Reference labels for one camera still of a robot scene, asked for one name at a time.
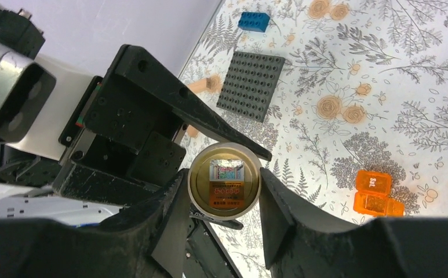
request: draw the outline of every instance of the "blue block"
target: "blue block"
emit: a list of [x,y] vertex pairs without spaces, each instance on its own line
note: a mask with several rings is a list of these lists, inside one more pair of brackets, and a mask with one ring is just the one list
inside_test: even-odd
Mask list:
[[238,27],[245,31],[265,32],[269,23],[269,15],[266,13],[250,13],[241,14]]

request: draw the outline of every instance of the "table surface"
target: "table surface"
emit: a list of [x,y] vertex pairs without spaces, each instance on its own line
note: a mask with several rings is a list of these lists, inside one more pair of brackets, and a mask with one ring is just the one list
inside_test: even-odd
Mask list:
[[[265,33],[237,28],[265,12]],[[235,50],[287,59],[264,123],[216,108]],[[448,217],[448,0],[227,0],[181,79],[214,75],[199,94],[234,128],[272,151],[289,188],[337,217],[352,206],[359,169],[390,173],[409,216]],[[184,166],[214,141],[185,136]],[[259,207],[241,231],[216,227],[244,277],[264,267]]]

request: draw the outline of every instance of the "tin can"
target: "tin can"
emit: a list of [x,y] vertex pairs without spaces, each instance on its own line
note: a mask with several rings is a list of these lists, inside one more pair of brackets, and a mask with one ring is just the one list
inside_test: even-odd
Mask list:
[[258,202],[261,162],[243,145],[225,142],[204,149],[188,175],[191,201],[203,214],[218,220],[243,216]]

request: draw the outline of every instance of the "white wall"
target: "white wall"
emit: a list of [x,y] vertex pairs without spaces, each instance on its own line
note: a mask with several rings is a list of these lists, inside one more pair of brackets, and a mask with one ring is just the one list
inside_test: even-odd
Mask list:
[[176,76],[221,0],[0,0],[25,8],[42,29],[41,50],[104,75],[119,47],[143,46]]

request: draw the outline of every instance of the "dark gray lego plate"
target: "dark gray lego plate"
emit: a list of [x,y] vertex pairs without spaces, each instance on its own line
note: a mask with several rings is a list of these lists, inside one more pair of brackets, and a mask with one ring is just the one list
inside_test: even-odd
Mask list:
[[234,52],[217,107],[263,122],[285,58]]

